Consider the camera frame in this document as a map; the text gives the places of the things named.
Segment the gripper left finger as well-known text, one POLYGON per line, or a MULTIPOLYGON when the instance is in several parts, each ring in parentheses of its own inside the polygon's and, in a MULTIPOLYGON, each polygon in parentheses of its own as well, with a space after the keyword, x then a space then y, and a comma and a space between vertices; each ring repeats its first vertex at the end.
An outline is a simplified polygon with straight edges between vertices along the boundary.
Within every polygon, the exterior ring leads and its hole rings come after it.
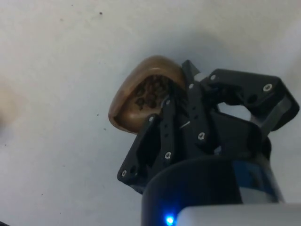
POLYGON ((121 164, 118 181, 142 194, 157 175, 179 161, 180 124, 187 103, 186 96, 170 96, 159 113, 147 116, 121 164))

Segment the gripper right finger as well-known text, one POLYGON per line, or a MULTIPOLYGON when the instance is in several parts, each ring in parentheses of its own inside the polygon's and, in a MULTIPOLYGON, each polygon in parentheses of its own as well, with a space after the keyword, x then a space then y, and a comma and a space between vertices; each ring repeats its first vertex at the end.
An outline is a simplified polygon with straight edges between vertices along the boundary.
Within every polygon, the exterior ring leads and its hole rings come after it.
POLYGON ((182 64, 195 146, 206 154, 252 156, 268 134, 291 121, 299 104, 277 76, 216 69, 202 81, 189 60, 182 64))

